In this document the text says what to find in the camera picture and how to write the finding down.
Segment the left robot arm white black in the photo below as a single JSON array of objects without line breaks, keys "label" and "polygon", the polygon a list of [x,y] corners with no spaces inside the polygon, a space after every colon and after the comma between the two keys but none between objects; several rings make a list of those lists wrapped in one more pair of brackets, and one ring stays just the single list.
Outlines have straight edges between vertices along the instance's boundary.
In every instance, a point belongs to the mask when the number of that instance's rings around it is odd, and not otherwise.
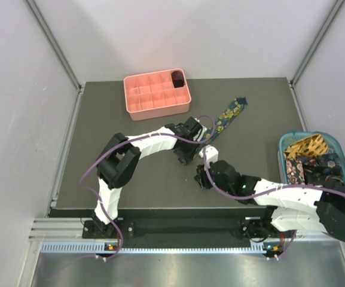
[{"label": "left robot arm white black", "polygon": [[173,151],[182,164],[193,161],[200,148],[213,136],[196,118],[165,126],[139,136],[113,135],[94,166],[97,168],[99,197],[92,219],[103,237],[116,232],[118,202],[122,188],[131,180],[138,162],[161,151]]}]

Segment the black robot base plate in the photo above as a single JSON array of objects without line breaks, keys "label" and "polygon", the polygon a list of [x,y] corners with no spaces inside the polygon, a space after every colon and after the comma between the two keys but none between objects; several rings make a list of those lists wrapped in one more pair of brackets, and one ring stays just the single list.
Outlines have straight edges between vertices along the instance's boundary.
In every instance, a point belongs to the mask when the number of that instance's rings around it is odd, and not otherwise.
[{"label": "black robot base plate", "polygon": [[136,241],[155,245],[175,243],[198,244],[233,242],[280,236],[290,237],[288,231],[277,231],[268,224],[267,208],[200,208],[200,209],[119,209],[117,218],[105,225],[93,215],[84,223],[84,239],[113,239],[123,237],[125,243]]}]

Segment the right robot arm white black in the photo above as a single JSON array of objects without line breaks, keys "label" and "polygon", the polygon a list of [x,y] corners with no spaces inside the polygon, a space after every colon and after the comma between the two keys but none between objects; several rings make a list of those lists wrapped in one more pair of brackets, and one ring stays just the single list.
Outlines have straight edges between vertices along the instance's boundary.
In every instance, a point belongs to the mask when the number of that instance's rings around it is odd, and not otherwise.
[{"label": "right robot arm white black", "polygon": [[322,185],[283,184],[242,175],[224,160],[196,167],[201,188],[214,188],[241,204],[266,207],[261,232],[316,231],[345,242],[345,188],[336,182]]}]

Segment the blue yellow floral tie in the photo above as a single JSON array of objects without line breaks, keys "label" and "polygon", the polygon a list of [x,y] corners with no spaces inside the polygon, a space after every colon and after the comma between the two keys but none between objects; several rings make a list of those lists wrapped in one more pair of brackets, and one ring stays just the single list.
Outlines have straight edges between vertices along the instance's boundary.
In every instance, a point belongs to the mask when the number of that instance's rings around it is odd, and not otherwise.
[{"label": "blue yellow floral tie", "polygon": [[199,147],[194,151],[194,154],[191,158],[183,159],[179,157],[179,161],[183,165],[190,164],[193,159],[199,154],[200,150],[211,144],[229,125],[230,123],[247,107],[248,102],[245,97],[237,97],[231,101],[227,109],[215,120],[215,127],[211,128],[211,138],[203,144],[200,144]]}]

